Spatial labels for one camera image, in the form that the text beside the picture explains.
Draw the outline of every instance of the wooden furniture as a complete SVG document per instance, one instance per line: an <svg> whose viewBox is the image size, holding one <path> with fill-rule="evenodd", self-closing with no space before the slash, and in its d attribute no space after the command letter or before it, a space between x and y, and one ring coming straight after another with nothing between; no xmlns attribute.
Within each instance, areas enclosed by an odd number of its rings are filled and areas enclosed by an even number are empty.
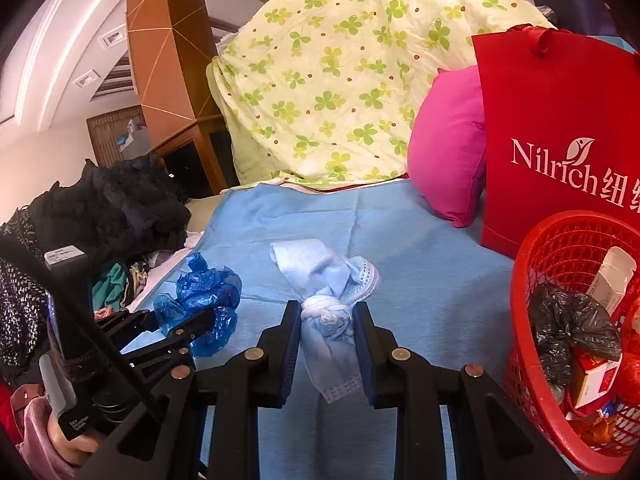
<svg viewBox="0 0 640 480"><path fill-rule="evenodd" d="M108 168L119 160L124 160L122 152L116 146L116 139L127 133L127 124L132 119L135 123L145 123L142 108L122 108L86 120L98 166Z"/></svg>
<svg viewBox="0 0 640 480"><path fill-rule="evenodd" d="M127 0L129 54L154 152L192 142L214 194L228 187L210 141L224 121L205 69L216 55L204 0ZM219 123L207 124L212 116Z"/></svg>

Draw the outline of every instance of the pile of clothes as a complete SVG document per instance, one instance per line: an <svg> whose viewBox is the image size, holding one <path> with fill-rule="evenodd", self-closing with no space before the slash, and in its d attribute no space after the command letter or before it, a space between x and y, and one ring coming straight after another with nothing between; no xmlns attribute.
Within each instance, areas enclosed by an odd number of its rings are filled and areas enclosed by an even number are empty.
<svg viewBox="0 0 640 480"><path fill-rule="evenodd" d="M87 160L78 182L56 182L16 211L0 234L41 262L48 251L77 247L88 255L88 279L96 283L116 263L128 273L146 254L183 248L191 217L186 200L155 155L112 168ZM49 349L46 320L44 290L0 259L0 372L11 390L40 382L38 358Z"/></svg>
<svg viewBox="0 0 640 480"><path fill-rule="evenodd" d="M104 319L135 300L146 285L149 266L136 262L127 268L117 263L98 278L91 290L95 320Z"/></svg>

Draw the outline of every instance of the pink towel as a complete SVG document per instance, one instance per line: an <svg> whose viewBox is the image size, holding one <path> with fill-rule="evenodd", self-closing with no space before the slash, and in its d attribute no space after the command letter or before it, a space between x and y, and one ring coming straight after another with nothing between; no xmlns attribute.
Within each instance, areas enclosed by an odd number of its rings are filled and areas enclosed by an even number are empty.
<svg viewBox="0 0 640 480"><path fill-rule="evenodd" d="M27 405L24 441L17 448L38 480L70 480L74 477L74 469L58 454L47 433L50 414L47 397L36 397Z"/></svg>

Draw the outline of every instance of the red paper bag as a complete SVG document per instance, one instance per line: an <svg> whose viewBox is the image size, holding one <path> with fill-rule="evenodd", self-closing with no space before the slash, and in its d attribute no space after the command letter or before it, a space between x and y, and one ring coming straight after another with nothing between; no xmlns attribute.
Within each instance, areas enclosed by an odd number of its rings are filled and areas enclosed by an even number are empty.
<svg viewBox="0 0 640 480"><path fill-rule="evenodd" d="M601 40L529 28L474 36L486 117L482 245L515 257L547 216L640 229L640 63Z"/></svg>

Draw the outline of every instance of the green cloth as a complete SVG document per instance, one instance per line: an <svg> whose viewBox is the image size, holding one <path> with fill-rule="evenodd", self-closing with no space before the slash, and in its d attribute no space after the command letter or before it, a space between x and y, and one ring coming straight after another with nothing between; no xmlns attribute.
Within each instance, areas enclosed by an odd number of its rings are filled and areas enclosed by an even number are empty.
<svg viewBox="0 0 640 480"><path fill-rule="evenodd" d="M207 67L240 184L333 189L406 171L439 68L476 63L471 36L552 25L525 0L270 0Z"/></svg>
<svg viewBox="0 0 640 480"><path fill-rule="evenodd" d="M127 269L123 264L113 264L113 267L105 272L91 289L94 312L106 306L113 307L116 312L119 311L126 286Z"/></svg>

